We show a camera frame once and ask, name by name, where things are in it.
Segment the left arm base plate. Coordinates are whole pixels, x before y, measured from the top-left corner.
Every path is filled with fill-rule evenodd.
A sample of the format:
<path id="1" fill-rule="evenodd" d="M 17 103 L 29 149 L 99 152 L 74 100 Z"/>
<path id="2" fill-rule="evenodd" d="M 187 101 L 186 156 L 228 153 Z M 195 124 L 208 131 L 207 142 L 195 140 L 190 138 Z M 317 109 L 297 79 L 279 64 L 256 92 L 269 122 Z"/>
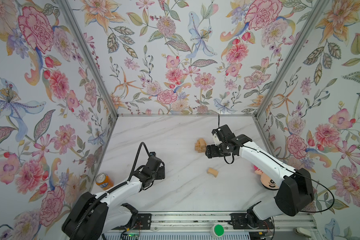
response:
<path id="1" fill-rule="evenodd" d="M 150 230 L 152 214 L 133 214 L 130 220 L 130 230 Z"/>

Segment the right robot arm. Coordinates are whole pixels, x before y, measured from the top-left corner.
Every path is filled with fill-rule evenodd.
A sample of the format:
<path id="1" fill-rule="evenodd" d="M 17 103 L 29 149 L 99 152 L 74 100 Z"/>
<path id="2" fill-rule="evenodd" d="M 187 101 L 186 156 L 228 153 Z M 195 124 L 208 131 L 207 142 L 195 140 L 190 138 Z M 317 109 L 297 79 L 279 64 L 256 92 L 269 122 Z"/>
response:
<path id="1" fill-rule="evenodd" d="M 279 188 L 275 197 L 263 200 L 246 211 L 244 224 L 257 229 L 275 216 L 294 217 L 314 201 L 314 180 L 305 169 L 296 170 L 260 148 L 246 135 L 236 136 L 227 125 L 212 130 L 214 144 L 206 147 L 209 158 L 238 156 L 250 161 Z"/>

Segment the arched wood block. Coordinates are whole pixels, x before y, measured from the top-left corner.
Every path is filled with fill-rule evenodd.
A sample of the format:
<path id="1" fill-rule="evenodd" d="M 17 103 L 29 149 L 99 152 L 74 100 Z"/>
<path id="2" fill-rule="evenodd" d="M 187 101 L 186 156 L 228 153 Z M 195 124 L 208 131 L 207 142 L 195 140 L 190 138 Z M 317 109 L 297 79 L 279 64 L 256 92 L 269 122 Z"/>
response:
<path id="1" fill-rule="evenodd" d="M 198 143 L 205 143 L 206 144 L 206 142 L 205 142 L 205 140 L 203 138 L 198 139 Z"/>
<path id="2" fill-rule="evenodd" d="M 210 174 L 210 175 L 212 175 L 212 176 L 214 176 L 215 178 L 218 176 L 218 174 L 219 174 L 219 171 L 217 171 L 217 170 L 215 170 L 215 169 L 213 169 L 213 168 L 209 168 L 208 170 L 207 170 L 207 173 L 208 174 Z"/>

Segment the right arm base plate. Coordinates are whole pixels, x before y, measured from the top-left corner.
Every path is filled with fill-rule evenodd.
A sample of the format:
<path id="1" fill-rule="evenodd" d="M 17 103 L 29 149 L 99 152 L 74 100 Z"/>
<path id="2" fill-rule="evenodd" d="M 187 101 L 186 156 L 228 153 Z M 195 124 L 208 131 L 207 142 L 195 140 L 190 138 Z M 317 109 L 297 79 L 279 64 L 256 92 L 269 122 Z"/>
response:
<path id="1" fill-rule="evenodd" d="M 272 218 L 266 220 L 259 220 L 256 216 L 247 213 L 232 213 L 229 224 L 233 226 L 234 230 L 273 230 L 274 221 Z"/>

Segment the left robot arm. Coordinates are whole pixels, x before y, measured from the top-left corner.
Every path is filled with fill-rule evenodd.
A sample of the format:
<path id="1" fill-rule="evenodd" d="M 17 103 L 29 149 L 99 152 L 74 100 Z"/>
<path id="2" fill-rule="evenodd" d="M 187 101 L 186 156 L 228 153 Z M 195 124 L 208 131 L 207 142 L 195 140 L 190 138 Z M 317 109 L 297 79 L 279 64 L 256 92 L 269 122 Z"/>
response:
<path id="1" fill-rule="evenodd" d="M 165 178 L 164 162 L 154 152 L 147 155 L 147 163 L 140 167 L 137 166 L 139 156 L 135 156 L 126 180 L 98 194 L 82 194 L 62 225 L 63 233 L 71 240 L 97 240 L 116 228 L 128 232 L 138 227 L 139 212 L 126 203 L 126 199 Z"/>

